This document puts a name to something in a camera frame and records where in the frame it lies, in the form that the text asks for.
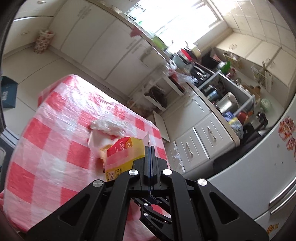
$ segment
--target red checkered tablecloth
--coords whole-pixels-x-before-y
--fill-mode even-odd
[[[95,179],[106,180],[103,163],[88,148],[89,124],[112,113],[133,126],[137,138],[150,133],[157,157],[167,159],[155,125],[115,101],[77,75],[68,75],[45,89],[39,108],[12,155],[0,207],[15,227],[27,232]],[[131,202],[124,240],[151,240]]]

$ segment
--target window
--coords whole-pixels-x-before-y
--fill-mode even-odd
[[[140,0],[125,13],[151,36],[157,35],[170,52],[195,43],[219,18],[205,0]]]

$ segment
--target patterned basket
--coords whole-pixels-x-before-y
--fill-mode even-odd
[[[48,48],[50,41],[54,37],[54,33],[49,29],[41,29],[39,31],[39,36],[36,40],[34,52],[35,53],[44,53],[44,51]]]

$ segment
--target sticker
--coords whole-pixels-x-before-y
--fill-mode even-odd
[[[274,225],[270,225],[270,226],[268,227],[268,229],[267,229],[267,233],[268,233],[268,235],[269,235],[272,231],[278,229],[278,227],[279,227],[279,223],[274,224]]]
[[[296,140],[292,136],[292,133],[295,131],[295,124],[291,117],[286,117],[279,125],[279,136],[286,142],[286,147],[288,151],[294,151],[294,159],[296,161]]]

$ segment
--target metal screw cap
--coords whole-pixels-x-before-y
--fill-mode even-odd
[[[136,170],[136,169],[132,169],[132,170],[129,170],[128,171],[128,173],[129,173],[129,175],[131,175],[131,176],[135,176],[135,175],[138,175],[138,170]]]
[[[98,188],[98,187],[100,187],[102,185],[103,185],[103,182],[101,180],[95,180],[93,182],[93,186],[96,187],[96,188]]]
[[[164,169],[164,170],[163,170],[163,174],[164,174],[164,175],[169,176],[169,175],[171,175],[172,173],[173,173],[173,171],[172,171],[171,169]]]
[[[205,186],[205,185],[207,185],[207,180],[205,180],[205,179],[199,179],[199,180],[197,181],[197,183],[198,183],[199,185],[201,185],[201,186]]]

